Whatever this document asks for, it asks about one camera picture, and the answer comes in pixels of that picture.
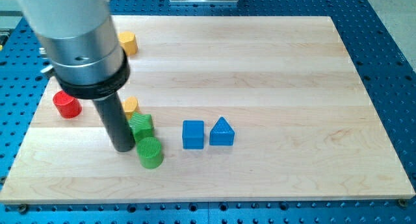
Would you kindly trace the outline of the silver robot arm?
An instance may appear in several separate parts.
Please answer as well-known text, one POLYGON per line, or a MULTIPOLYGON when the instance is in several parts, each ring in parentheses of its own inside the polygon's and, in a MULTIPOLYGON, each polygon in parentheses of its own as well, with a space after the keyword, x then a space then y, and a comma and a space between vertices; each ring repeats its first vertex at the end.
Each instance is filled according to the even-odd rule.
POLYGON ((79 99, 114 94, 129 77, 110 0, 17 0, 61 88, 79 99))

